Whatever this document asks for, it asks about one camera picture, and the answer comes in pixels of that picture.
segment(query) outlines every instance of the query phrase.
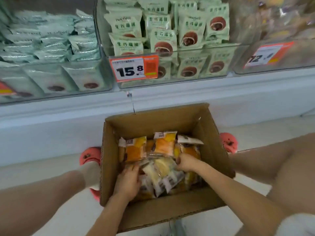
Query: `cardboard box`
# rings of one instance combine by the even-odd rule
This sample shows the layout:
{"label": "cardboard box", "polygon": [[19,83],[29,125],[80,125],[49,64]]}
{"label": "cardboard box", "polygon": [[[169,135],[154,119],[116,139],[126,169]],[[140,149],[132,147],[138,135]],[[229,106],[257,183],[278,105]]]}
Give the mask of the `cardboard box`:
{"label": "cardboard box", "polygon": [[[152,139],[154,132],[170,130],[203,141],[204,145],[200,147],[202,160],[231,178],[235,176],[206,103],[112,116],[105,119],[104,124],[100,186],[102,206],[111,197],[119,174],[118,139],[142,136]],[[193,191],[129,204],[118,232],[143,228],[222,206],[225,206],[224,202],[204,183],[202,188]]]}

